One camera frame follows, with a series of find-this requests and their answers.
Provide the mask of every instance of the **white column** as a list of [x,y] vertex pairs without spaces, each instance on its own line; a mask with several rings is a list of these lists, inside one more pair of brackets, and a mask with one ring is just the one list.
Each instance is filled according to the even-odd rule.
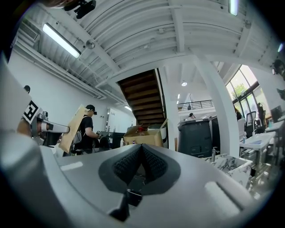
[[239,157],[239,130],[236,114],[225,84],[215,67],[197,49],[192,49],[194,61],[214,101],[219,129],[221,154]]
[[161,84],[162,84],[162,89],[164,93],[164,100],[165,100],[165,109],[166,109],[166,114],[168,118],[168,148],[170,150],[175,150],[175,138],[177,138],[177,143],[178,143],[178,136],[179,136],[179,131],[178,131],[178,123],[179,123],[179,115],[178,115],[178,109],[177,109],[177,104],[176,101],[171,100],[170,96],[170,90],[169,86],[167,84],[167,77],[166,77],[166,72],[165,68],[159,68],[159,73],[160,73],[160,78],[161,78]]

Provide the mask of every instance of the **person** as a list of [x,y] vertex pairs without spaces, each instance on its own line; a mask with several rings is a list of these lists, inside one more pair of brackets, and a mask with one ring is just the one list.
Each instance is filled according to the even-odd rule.
[[92,131],[93,121],[91,117],[93,115],[97,115],[97,112],[95,111],[95,107],[93,105],[87,105],[86,109],[88,109],[88,112],[86,115],[84,115],[80,123],[80,131],[82,137],[80,149],[92,150],[93,139],[99,138],[99,135]]
[[196,117],[194,116],[193,113],[190,113],[190,114],[189,114],[189,117],[190,117],[191,119],[196,119]]
[[28,93],[30,93],[30,91],[31,91],[31,88],[30,88],[30,86],[28,86],[28,85],[25,85],[24,89],[25,89]]
[[235,108],[235,112],[236,112],[236,119],[237,120],[242,119],[242,115],[240,114],[239,110],[236,107],[234,107],[234,108]]

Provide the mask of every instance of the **cardboard box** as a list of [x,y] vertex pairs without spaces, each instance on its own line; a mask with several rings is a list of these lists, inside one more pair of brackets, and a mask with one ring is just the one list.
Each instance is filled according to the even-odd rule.
[[135,141],[135,144],[145,143],[149,145],[163,147],[163,141],[161,138],[160,130],[167,123],[167,121],[168,119],[164,121],[164,123],[161,125],[160,129],[158,130],[143,131],[142,133],[144,135],[136,133],[136,131],[141,125],[133,126],[125,133],[124,141],[127,143],[127,145],[133,144],[133,141]]

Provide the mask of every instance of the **ceiling light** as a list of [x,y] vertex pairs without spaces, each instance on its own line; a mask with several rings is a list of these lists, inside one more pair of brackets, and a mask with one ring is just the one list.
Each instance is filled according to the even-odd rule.
[[283,44],[281,43],[281,44],[279,45],[278,52],[282,51],[282,49],[283,49]]
[[125,108],[132,111],[132,109],[129,106],[125,106]]
[[239,7],[239,1],[238,0],[229,0],[228,1],[228,11],[232,14],[232,15],[237,15],[237,11],[238,11],[238,7]]
[[81,52],[67,39],[65,39],[57,30],[55,30],[49,23],[44,24],[43,31],[54,41],[56,41],[61,47],[72,54],[75,58],[78,58],[81,55]]

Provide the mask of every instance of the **white table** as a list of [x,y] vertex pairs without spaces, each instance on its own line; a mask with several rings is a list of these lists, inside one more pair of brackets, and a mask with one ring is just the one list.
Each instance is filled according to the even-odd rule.
[[285,115],[284,116],[281,116],[279,119],[277,119],[278,122],[282,121],[282,120],[285,120]]
[[[277,154],[276,154],[276,161],[275,164],[278,162],[278,156],[279,156],[279,147],[280,147],[280,135],[283,132],[283,125],[284,125],[284,120],[281,120],[277,123],[273,123],[271,127],[268,127],[265,129],[265,132],[272,132],[275,131],[276,135],[275,138],[278,139],[278,149],[277,149]],[[282,151],[284,150],[284,134],[282,135]]]

